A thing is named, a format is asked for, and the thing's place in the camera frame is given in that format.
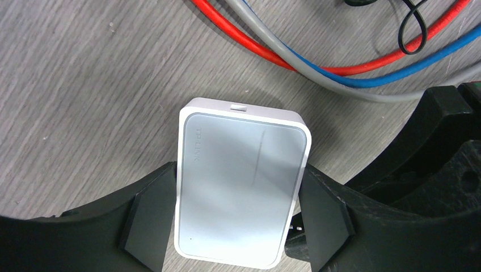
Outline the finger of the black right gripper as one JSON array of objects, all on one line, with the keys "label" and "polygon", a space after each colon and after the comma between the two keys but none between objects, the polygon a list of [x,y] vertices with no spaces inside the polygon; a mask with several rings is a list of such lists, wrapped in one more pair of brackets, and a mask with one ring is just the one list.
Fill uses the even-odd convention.
[{"label": "finger of the black right gripper", "polygon": [[384,151],[347,182],[366,196],[404,196],[474,137],[474,87],[431,87]]},{"label": "finger of the black right gripper", "polygon": [[392,207],[421,216],[480,213],[480,141],[467,141],[441,169]]}]

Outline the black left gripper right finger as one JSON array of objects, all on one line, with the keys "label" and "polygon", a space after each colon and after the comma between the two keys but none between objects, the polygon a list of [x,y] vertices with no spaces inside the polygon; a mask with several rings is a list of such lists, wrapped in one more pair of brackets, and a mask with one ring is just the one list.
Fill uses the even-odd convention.
[{"label": "black left gripper right finger", "polygon": [[480,210],[429,218],[308,165],[299,201],[312,271],[479,271]]}]

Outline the white network switch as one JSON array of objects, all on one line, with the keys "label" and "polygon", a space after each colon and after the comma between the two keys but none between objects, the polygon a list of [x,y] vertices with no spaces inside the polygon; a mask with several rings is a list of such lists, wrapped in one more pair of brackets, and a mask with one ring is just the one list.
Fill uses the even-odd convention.
[{"label": "white network switch", "polygon": [[312,137],[290,110],[196,97],[179,113],[174,246],[254,269],[281,260]]}]

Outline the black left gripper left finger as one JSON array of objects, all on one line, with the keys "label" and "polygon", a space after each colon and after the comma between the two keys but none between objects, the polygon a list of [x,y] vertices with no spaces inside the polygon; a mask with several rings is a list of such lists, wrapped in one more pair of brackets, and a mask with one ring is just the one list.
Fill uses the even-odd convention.
[{"label": "black left gripper left finger", "polygon": [[1,217],[2,271],[161,271],[176,163],[60,216]]}]

